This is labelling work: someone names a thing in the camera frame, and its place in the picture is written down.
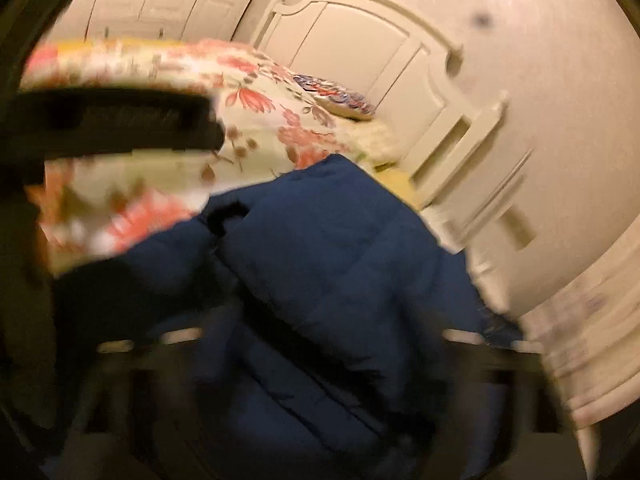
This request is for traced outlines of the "patterned round cushion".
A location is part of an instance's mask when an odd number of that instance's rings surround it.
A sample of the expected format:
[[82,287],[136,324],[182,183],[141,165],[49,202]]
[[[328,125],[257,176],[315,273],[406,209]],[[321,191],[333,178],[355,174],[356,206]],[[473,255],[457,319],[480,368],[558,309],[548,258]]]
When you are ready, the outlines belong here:
[[375,106],[357,91],[332,80],[294,74],[293,80],[331,114],[355,120],[371,120]]

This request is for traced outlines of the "sailboat print curtain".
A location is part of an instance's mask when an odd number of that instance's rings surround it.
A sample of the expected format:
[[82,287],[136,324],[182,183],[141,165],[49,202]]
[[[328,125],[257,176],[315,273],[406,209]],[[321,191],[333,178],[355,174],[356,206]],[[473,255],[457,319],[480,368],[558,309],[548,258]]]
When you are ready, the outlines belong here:
[[521,317],[577,427],[639,399],[639,223]]

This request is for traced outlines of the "navy blue puffer jacket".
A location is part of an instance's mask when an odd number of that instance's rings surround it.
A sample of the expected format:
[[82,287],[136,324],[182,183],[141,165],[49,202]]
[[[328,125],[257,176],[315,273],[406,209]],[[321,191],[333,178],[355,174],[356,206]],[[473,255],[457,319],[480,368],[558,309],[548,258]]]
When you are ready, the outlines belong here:
[[343,156],[211,197],[194,218],[52,286],[64,417],[107,341],[195,321],[179,426],[226,479],[408,479],[452,389],[444,330],[521,338],[463,254]]

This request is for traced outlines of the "floral bed quilt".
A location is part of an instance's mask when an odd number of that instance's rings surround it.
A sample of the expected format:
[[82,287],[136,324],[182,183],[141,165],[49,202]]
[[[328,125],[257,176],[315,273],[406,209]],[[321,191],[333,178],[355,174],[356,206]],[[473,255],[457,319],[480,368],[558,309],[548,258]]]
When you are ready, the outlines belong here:
[[26,64],[4,146],[38,168],[53,273],[123,252],[209,197],[341,154],[368,168],[400,144],[373,106],[245,44],[47,44]]

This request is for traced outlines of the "white wooden headboard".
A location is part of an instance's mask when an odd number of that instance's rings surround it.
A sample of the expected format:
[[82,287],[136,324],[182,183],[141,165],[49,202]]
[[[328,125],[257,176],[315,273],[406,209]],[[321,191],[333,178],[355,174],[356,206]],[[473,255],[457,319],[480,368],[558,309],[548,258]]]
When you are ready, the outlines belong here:
[[363,94],[399,134],[398,166],[425,210],[471,171],[509,103],[502,92],[474,104],[448,72],[462,44],[397,0],[271,0],[250,43],[295,73]]

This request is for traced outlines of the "white wardrobe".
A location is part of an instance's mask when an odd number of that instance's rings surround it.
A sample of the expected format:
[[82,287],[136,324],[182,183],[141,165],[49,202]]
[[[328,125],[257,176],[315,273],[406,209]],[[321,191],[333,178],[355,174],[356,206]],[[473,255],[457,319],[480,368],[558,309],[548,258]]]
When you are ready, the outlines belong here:
[[251,1],[72,0],[43,40],[229,40]]

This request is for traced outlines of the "wall socket plate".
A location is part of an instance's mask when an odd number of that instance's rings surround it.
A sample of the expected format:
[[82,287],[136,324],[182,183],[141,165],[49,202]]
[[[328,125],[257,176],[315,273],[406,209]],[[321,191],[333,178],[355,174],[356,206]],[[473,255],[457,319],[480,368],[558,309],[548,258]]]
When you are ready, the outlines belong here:
[[506,209],[499,221],[516,250],[525,249],[536,237],[535,230],[515,205]]

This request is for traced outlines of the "cream yellow pillow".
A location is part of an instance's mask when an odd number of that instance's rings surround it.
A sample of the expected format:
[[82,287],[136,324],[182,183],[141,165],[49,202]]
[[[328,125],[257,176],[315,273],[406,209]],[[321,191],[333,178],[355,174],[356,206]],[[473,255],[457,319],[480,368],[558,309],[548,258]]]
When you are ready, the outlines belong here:
[[382,120],[352,122],[345,128],[345,133],[356,150],[358,162],[373,167],[393,165],[404,154],[400,136]]

